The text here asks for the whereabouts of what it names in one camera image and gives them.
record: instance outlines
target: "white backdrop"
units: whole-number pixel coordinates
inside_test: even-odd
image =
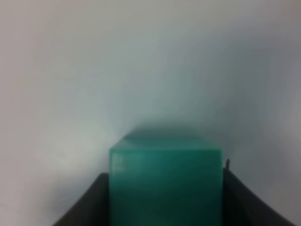
[[[53,224],[133,131],[201,135],[301,225],[298,1],[0,1],[0,225]]]

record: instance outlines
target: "cube front face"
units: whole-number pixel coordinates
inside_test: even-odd
[[[221,226],[222,152],[153,142],[153,150],[111,150],[111,225]]]

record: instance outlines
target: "green cube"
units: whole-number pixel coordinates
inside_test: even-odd
[[[111,226],[221,226],[222,151],[198,138],[123,139],[110,151]]]

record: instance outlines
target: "teal block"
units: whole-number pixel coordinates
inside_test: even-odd
[[[131,138],[110,150],[111,226],[221,226],[222,151],[202,139]]]

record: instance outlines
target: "white wall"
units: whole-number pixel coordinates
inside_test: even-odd
[[[301,225],[299,10],[0,1],[0,225],[51,225],[107,170],[108,149],[147,128],[219,144],[252,191]]]

